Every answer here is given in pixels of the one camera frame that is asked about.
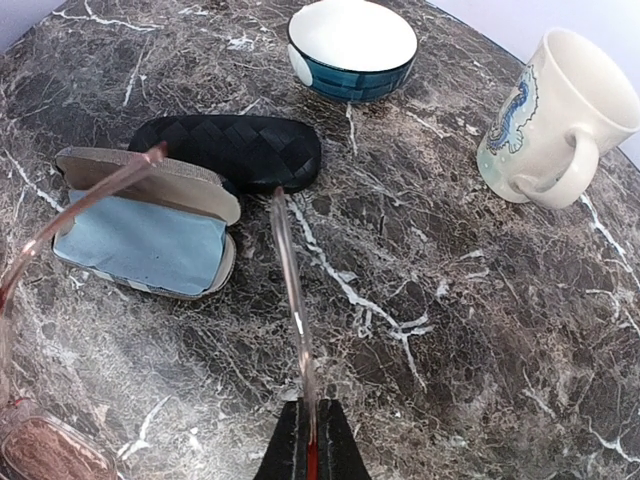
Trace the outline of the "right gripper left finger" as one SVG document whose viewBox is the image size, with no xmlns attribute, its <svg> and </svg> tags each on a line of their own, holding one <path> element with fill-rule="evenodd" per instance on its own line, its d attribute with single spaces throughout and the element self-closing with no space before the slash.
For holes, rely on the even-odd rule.
<svg viewBox="0 0 640 480">
<path fill-rule="evenodd" d="M 306 478 L 306 408 L 301 399 L 281 410 L 254 480 Z"/>
</svg>

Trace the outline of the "clear pink-framed glasses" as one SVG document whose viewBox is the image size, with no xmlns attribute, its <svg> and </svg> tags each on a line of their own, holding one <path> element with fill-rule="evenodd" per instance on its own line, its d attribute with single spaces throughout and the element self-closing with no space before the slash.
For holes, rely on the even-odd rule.
<svg viewBox="0 0 640 480">
<path fill-rule="evenodd" d="M 164 143 L 151 148 L 145 153 L 127 152 L 124 166 L 99 181 L 83 198 L 65 208 L 26 243 L 2 280 L 1 332 L 3 335 L 8 334 L 10 304 L 16 285 L 28 263 L 38 255 L 45 244 L 49 243 L 62 227 L 89 207 L 144 178 L 152 168 L 158 166 L 164 160 L 166 155 L 167 147 Z M 273 193 L 271 225 L 274 242 L 278 248 L 282 263 L 291 318 L 295 328 L 298 363 L 302 377 L 303 397 L 298 401 L 295 439 L 297 442 L 304 441 L 306 445 L 304 447 L 298 445 L 294 449 L 294 466 L 291 477 L 293 479 L 318 479 L 320 477 L 317 440 L 318 401 L 312 367 L 311 338 L 304 299 L 301 293 L 297 261 L 291 241 L 285 193 L 282 187 L 277 187 Z"/>
</svg>

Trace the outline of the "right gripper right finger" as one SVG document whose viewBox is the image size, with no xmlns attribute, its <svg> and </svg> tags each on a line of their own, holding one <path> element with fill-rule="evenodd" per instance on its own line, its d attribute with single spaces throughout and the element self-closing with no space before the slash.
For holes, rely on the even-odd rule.
<svg viewBox="0 0 640 480">
<path fill-rule="evenodd" d="M 317 442 L 319 479 L 371 480 L 338 400 L 320 401 Z"/>
</svg>

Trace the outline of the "black checkered glasses case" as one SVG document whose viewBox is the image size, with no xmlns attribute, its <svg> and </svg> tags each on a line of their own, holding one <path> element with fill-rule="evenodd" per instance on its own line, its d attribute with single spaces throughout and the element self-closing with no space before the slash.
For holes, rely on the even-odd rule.
<svg viewBox="0 0 640 480">
<path fill-rule="evenodd" d="M 169 157 L 208 169 L 240 194 L 287 193 L 309 187 L 322 159 L 315 130 L 300 121 L 252 115 L 176 115 L 139 127 L 130 151 L 166 142 Z"/>
</svg>

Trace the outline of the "light blue cloth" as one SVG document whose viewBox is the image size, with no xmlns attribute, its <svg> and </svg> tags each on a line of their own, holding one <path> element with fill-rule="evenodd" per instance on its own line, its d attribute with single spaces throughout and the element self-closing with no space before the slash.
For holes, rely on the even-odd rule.
<svg viewBox="0 0 640 480">
<path fill-rule="evenodd" d="M 122 280 L 196 296 L 213 284 L 225 234 L 223 220 L 109 196 L 76 216 L 53 252 Z"/>
</svg>

